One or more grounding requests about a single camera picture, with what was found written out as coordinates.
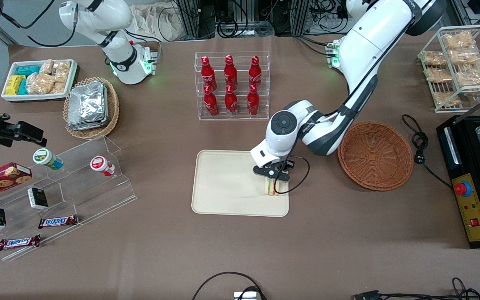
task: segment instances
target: white bag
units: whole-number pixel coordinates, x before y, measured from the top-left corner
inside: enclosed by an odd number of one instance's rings
[[[135,33],[153,36],[166,42],[173,41],[186,35],[175,2],[157,2],[154,4],[133,4],[133,26]]]

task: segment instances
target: brown table surface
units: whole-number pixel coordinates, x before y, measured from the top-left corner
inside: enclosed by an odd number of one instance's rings
[[[433,112],[415,59],[430,36],[405,36],[386,57],[358,121],[386,123],[410,139],[400,116],[412,114],[429,135],[429,167],[447,179],[435,127],[451,115]],[[0,299],[189,299],[202,281],[222,271],[251,275],[270,299],[348,299],[372,289],[446,294],[452,277],[480,291],[480,250],[468,249],[453,192],[421,166],[404,186],[373,192],[343,172],[337,155],[313,156],[298,143],[295,154],[306,156],[312,169],[291,193],[285,217],[192,211],[198,152],[250,150],[264,138],[267,124],[200,122],[194,52],[248,51],[269,43],[272,114],[298,99],[309,99],[322,112],[344,101],[343,76],[292,38],[164,44],[156,76],[132,86],[114,77],[97,46],[11,46],[11,62],[71,58],[80,65],[80,80],[101,76],[112,82],[120,120],[109,138],[122,148],[120,165],[139,199],[17,260],[0,261]],[[42,128],[56,153],[83,142],[65,131],[62,107],[63,102],[0,99],[1,112]],[[0,165],[32,165],[37,148],[26,142],[0,146]],[[299,163],[291,184],[304,172]],[[248,285],[227,275],[210,282],[199,297],[230,299]]]

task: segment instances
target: coca-cola bottle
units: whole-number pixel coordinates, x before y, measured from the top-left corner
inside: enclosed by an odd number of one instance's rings
[[[208,113],[211,116],[217,116],[220,111],[217,108],[218,103],[216,102],[216,96],[212,93],[211,87],[206,85],[203,88],[203,91],[205,92],[205,96],[203,97],[203,101],[205,101],[205,107],[208,110]]]
[[[232,90],[235,91],[238,87],[238,76],[236,74],[236,67],[232,62],[232,56],[227,55],[225,57],[225,68],[223,69],[223,73],[225,74],[225,84],[230,85]]]
[[[214,75],[214,69],[208,61],[208,57],[201,57],[201,63],[201,76],[203,77],[203,82],[205,83],[205,85],[208,85],[212,89],[212,91],[216,91],[216,76]]]
[[[225,87],[225,107],[230,116],[238,114],[238,105],[236,104],[236,95],[231,85]]]
[[[257,87],[252,84],[249,86],[249,93],[247,94],[247,111],[250,116],[256,116],[259,113],[259,94],[257,93]]]
[[[260,80],[263,75],[263,71],[259,66],[259,57],[251,57],[251,67],[249,68],[249,85],[260,86]]]

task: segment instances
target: wicker basket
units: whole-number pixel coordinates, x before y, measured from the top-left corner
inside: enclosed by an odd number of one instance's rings
[[[379,122],[360,122],[348,130],[338,148],[345,173],[370,190],[393,190],[410,177],[413,155],[405,138]]]
[[[86,78],[85,80],[76,83],[75,86],[88,84],[95,80],[101,81],[107,86],[108,115],[110,121],[105,127],[86,129],[82,131],[73,130],[70,127],[66,126],[66,131],[68,131],[76,138],[91,140],[99,137],[100,135],[108,135],[112,131],[112,129],[114,129],[114,126],[116,126],[116,123],[118,122],[118,116],[120,115],[120,102],[118,101],[118,95],[116,95],[114,87],[110,82],[108,82],[108,80],[97,77]],[[69,97],[70,96],[67,95],[66,99],[64,100],[64,111],[62,113],[64,121],[66,121],[66,123],[68,123]]]

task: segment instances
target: snickers bar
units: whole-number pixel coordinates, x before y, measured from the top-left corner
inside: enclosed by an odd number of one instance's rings
[[[16,239],[16,240],[7,240],[2,239],[0,241],[0,251],[20,248],[20,247],[29,247],[35,246],[38,247],[40,245],[40,235],[38,234],[36,237],[28,237],[25,239]]]
[[[40,224],[38,225],[38,229],[42,229],[44,227],[75,225],[75,224],[78,224],[78,222],[79,222],[79,219],[77,215],[51,218],[51,219],[40,219]]]

